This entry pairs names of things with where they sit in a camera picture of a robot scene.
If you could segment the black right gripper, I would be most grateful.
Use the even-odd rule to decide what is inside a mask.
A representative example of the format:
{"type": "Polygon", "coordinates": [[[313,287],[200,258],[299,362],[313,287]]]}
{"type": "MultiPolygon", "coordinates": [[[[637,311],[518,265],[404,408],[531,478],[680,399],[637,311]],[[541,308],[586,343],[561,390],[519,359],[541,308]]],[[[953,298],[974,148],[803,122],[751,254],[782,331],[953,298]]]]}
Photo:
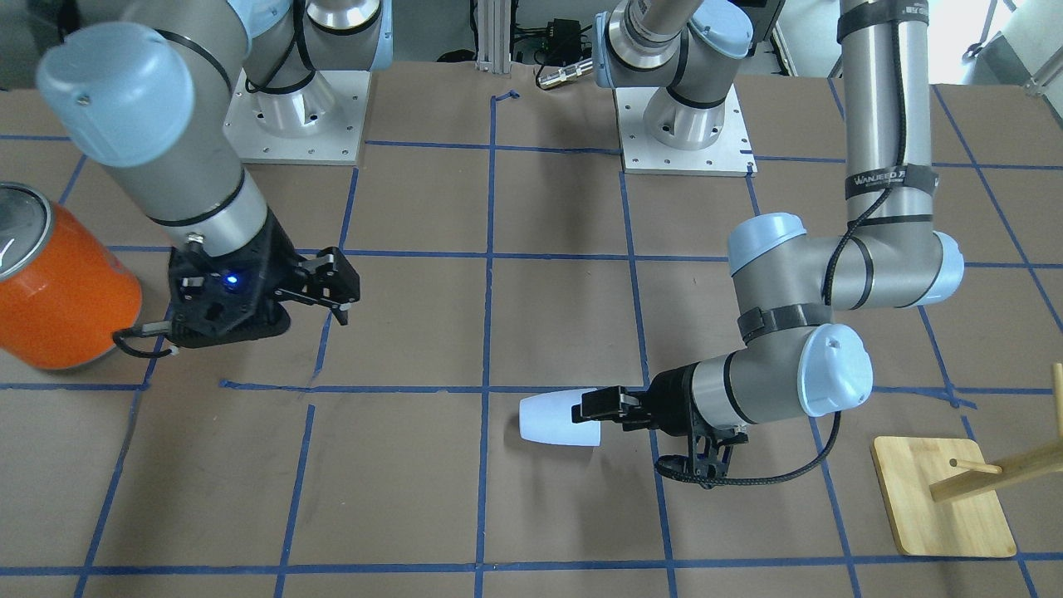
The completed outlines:
{"type": "Polygon", "coordinates": [[[244,247],[210,257],[190,246],[171,249],[168,287],[172,319],[168,341],[204,348],[281,336],[290,317],[277,301],[323,306],[349,325],[350,304],[360,301],[360,275],[338,247],[300,262],[296,246],[268,212],[261,230],[244,247]]]}

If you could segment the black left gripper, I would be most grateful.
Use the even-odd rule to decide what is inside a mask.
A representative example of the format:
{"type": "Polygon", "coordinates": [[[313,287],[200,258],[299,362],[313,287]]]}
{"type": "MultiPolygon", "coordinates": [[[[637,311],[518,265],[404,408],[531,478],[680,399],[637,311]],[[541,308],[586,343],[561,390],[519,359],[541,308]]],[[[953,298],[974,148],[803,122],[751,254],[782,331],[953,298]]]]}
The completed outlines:
{"type": "Polygon", "coordinates": [[[720,459],[720,449],[730,440],[742,442],[747,435],[737,428],[747,424],[733,412],[732,401],[724,390],[695,389],[696,366],[660,372],[646,391],[628,390],[618,385],[586,391],[581,404],[571,409],[571,423],[609,423],[625,427],[642,424],[641,405],[648,414],[648,428],[686,439],[685,455],[661,455],[654,463],[660,477],[702,488],[745,486],[747,482],[729,479],[729,465],[720,459]],[[592,409],[591,406],[615,406],[592,409]]]}

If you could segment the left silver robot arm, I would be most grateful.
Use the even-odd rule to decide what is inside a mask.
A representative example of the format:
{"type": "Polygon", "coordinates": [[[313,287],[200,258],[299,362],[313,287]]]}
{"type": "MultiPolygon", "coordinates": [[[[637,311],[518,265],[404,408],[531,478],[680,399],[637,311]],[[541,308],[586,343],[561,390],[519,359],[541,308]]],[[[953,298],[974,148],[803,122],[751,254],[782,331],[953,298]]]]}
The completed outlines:
{"type": "Polygon", "coordinates": [[[521,435],[596,446],[600,425],[660,430],[686,439],[664,455],[661,477],[703,488],[782,483],[819,466],[836,433],[809,464],[760,478],[730,478],[732,446],[747,427],[840,412],[872,394],[872,362],[837,311],[907,309],[949,298],[964,258],[933,224],[938,174],[929,132],[926,1],[843,1],[836,23],[845,90],[846,229],[813,238],[794,213],[739,224],[727,264],[743,348],[657,374],[645,390],[622,386],[529,397],[521,435]]]}

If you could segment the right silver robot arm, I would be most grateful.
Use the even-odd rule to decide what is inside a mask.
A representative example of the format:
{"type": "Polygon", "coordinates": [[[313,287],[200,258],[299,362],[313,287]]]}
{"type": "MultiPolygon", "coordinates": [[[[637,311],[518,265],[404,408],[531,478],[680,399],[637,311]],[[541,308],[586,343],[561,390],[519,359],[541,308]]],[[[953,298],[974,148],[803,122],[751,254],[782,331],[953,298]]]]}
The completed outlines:
{"type": "Polygon", "coordinates": [[[50,368],[37,391],[141,391],[141,382],[80,381],[77,375],[111,352],[118,336],[169,336],[163,351],[133,351],[157,362],[181,347],[220,346],[284,334],[285,300],[330,304],[331,319],[345,323],[357,297],[349,251],[327,247],[320,268],[300,260],[271,213],[253,175],[223,133],[227,95],[254,59],[281,63],[309,53],[292,88],[266,72],[261,93],[281,97],[327,87],[331,73],[372,71],[389,59],[390,5],[367,19],[373,50],[355,61],[360,45],[320,30],[300,2],[283,2],[261,29],[253,1],[106,2],[101,16],[71,29],[43,52],[37,87],[69,139],[98,163],[172,243],[171,321],[133,325],[87,311],[66,311],[69,331],[83,340],[92,326],[102,337],[69,365],[50,368]]]}

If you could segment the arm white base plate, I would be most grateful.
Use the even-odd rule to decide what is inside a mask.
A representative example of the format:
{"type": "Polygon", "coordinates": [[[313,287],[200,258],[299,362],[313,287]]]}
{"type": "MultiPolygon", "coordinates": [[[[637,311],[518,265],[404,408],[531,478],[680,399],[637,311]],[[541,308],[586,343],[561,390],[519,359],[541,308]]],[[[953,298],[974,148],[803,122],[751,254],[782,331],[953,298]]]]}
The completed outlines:
{"type": "Polygon", "coordinates": [[[663,87],[618,88],[615,124],[627,174],[747,177],[758,173],[733,86],[725,101],[710,109],[681,105],[663,87]]]}
{"type": "Polygon", "coordinates": [[[240,76],[223,133],[246,164],[354,166],[371,82],[367,71],[320,71],[302,90],[270,95],[240,76]]]}

